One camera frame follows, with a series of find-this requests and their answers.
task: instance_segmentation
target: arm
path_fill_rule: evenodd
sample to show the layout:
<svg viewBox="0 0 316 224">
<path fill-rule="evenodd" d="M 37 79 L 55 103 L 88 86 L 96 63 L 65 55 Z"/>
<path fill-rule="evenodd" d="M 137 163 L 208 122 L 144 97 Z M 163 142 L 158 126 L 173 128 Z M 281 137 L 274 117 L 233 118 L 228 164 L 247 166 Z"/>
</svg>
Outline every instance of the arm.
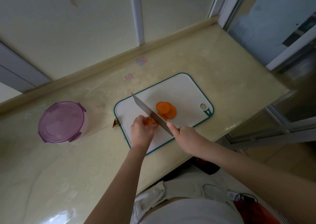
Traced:
<svg viewBox="0 0 316 224">
<path fill-rule="evenodd" d="M 179 131 L 171 123 L 168 126 L 187 153 L 220 166 L 286 217 L 297 223 L 315 223 L 316 183 L 211 142 L 192 127 Z"/>
<path fill-rule="evenodd" d="M 144 126 L 138 116 L 131 126 L 131 149 L 110 186 L 85 223 L 130 223 L 140 168 L 154 136 L 153 126 Z"/>
</svg>

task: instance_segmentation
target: beige countertop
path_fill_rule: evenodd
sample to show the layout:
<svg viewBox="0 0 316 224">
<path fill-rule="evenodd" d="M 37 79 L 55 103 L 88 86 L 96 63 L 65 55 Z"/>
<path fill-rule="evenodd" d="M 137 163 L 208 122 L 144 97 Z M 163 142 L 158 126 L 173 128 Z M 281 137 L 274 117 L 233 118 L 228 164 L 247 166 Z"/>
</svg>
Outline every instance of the beige countertop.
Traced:
<svg viewBox="0 0 316 224">
<path fill-rule="evenodd" d="M 141 57 L 143 66 L 136 62 Z M 214 105 L 214 115 L 196 127 L 209 140 L 287 92 L 216 24 L 50 93 L 0 116 L 0 223 L 83 223 L 129 151 L 121 129 L 112 129 L 114 105 L 179 72 L 190 74 Z M 43 143 L 40 116 L 66 100 L 86 108 L 87 134 L 72 143 Z M 138 190 L 188 158 L 175 141 L 149 154 Z"/>
</svg>

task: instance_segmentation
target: person's left arm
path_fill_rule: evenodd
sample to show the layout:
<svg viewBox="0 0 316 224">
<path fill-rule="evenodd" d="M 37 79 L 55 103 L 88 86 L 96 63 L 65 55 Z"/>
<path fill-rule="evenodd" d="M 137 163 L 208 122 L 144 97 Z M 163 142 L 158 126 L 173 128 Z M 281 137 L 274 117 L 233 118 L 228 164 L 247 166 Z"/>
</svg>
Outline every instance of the person's left arm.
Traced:
<svg viewBox="0 0 316 224">
<path fill-rule="evenodd" d="M 138 116 L 131 126 L 131 149 L 85 223 L 130 223 L 140 169 L 156 127 L 144 125 L 145 118 Z"/>
</svg>

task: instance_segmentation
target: forearm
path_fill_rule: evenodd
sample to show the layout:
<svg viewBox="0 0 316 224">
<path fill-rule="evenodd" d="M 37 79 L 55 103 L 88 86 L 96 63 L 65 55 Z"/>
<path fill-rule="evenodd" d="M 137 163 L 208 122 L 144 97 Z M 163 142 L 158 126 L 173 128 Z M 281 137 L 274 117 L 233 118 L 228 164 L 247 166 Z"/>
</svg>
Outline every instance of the forearm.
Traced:
<svg viewBox="0 0 316 224">
<path fill-rule="evenodd" d="M 132 148 L 85 223 L 129 223 L 146 151 Z"/>
<path fill-rule="evenodd" d="M 315 221 L 316 183 L 273 169 L 217 143 L 204 143 L 200 154 L 288 218 L 298 223 Z"/>
</svg>

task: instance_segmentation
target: food container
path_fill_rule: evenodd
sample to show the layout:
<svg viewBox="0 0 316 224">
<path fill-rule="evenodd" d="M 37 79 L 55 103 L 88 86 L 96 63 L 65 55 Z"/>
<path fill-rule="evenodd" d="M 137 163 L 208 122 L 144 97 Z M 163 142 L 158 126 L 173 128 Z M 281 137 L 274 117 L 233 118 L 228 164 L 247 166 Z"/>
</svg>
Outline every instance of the food container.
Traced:
<svg viewBox="0 0 316 224">
<path fill-rule="evenodd" d="M 86 110 L 80 103 L 58 102 L 41 116 L 38 134 L 44 142 L 72 142 L 83 136 L 88 124 Z"/>
</svg>

